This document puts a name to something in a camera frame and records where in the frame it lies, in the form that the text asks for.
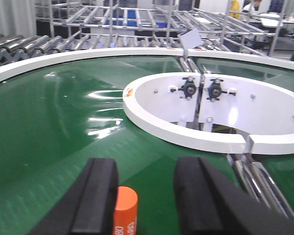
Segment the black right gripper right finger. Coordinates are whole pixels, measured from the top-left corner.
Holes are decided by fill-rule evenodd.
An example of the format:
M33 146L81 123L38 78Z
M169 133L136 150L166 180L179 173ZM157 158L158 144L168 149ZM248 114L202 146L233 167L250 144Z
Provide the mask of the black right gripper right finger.
M182 235L294 235L294 220L252 198L203 156L178 158L173 191Z

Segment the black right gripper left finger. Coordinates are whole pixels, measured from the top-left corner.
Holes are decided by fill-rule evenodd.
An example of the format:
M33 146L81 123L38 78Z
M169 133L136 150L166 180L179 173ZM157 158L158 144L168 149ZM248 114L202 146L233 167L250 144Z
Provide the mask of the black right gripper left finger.
M118 186L115 159L89 158L71 187L29 234L112 234Z

